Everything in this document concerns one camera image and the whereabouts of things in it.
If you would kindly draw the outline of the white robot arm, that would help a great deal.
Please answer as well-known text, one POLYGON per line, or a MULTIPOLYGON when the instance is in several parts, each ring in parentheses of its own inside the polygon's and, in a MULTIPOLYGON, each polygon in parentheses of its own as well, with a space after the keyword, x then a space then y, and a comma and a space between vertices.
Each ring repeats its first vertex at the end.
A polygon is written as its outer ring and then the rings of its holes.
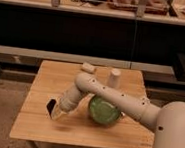
POLYGON ((147 99, 137 99, 102 85, 93 75, 84 72, 75 78, 74 85, 60 97, 51 117, 55 120, 75 110, 81 99, 89 93, 100 96, 151 130, 155 134, 153 148, 185 148, 185 102, 170 102, 161 108, 147 99))

